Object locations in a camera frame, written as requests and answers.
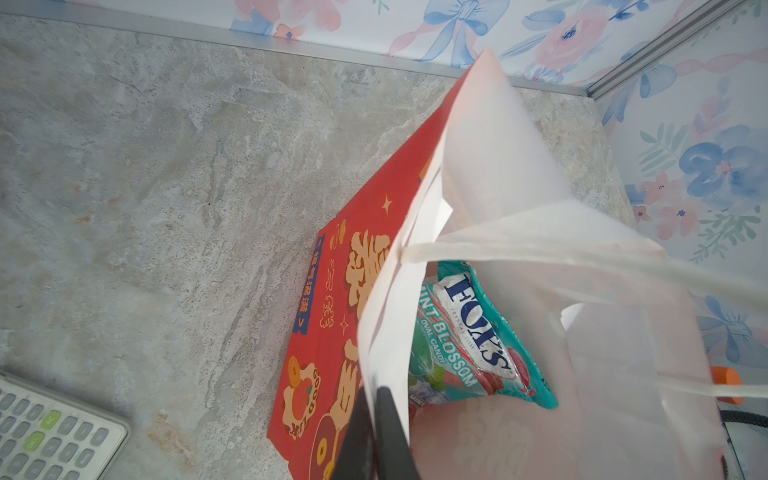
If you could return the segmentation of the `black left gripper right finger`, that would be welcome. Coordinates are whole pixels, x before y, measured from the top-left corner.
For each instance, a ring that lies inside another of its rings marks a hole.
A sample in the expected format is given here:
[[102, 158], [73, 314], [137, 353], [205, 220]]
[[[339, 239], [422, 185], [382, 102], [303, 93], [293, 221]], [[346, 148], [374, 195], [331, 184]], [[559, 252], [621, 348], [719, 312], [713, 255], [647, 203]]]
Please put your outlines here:
[[379, 387], [374, 406], [377, 478], [420, 480], [408, 440], [388, 387]]

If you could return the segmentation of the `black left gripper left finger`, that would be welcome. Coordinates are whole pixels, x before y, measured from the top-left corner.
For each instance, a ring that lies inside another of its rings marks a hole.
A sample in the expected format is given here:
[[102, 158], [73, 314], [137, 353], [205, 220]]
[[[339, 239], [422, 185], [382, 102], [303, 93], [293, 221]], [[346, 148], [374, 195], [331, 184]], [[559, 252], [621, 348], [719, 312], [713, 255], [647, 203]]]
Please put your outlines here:
[[359, 389], [332, 480], [373, 480], [374, 433], [364, 389]]

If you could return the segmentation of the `Fox's mint blossom candy bag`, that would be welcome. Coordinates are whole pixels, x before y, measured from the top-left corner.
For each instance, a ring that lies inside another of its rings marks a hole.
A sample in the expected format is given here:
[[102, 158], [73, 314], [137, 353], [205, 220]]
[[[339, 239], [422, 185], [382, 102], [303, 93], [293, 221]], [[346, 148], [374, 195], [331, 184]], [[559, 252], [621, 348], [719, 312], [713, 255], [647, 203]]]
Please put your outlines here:
[[411, 346], [409, 414], [471, 398], [505, 395], [559, 406], [533, 357], [465, 261], [441, 261], [422, 284]]

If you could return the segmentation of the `red paper gift bag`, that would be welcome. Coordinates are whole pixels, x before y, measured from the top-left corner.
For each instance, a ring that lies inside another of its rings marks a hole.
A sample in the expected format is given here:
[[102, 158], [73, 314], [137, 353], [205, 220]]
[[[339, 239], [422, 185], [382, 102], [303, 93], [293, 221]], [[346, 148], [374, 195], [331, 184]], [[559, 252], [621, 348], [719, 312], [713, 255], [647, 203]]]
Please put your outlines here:
[[[465, 261], [559, 402], [492, 395], [409, 414], [422, 284]], [[579, 201], [494, 53], [317, 237], [268, 439], [331, 479], [359, 389], [393, 395], [421, 479], [722, 479], [730, 452], [693, 293], [758, 312], [763, 285], [671, 258]]]

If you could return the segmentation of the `white calculator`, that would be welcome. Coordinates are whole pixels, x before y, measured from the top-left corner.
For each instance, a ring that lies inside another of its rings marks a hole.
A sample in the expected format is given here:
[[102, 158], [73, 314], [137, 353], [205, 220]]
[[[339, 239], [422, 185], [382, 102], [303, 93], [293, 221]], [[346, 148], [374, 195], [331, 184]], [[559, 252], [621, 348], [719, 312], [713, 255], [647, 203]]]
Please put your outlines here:
[[110, 412], [1, 373], [3, 479], [102, 479], [130, 433]]

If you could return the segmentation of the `orange cap bottle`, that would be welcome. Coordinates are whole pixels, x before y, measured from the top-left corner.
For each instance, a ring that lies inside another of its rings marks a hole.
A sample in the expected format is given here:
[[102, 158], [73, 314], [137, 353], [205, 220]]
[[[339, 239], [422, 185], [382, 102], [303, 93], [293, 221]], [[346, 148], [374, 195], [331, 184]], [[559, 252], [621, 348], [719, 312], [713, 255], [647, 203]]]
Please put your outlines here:
[[[711, 366], [712, 380], [715, 385], [741, 386], [742, 380], [739, 373], [728, 367]], [[718, 396], [717, 400], [722, 403], [742, 405], [744, 399], [741, 397]]]

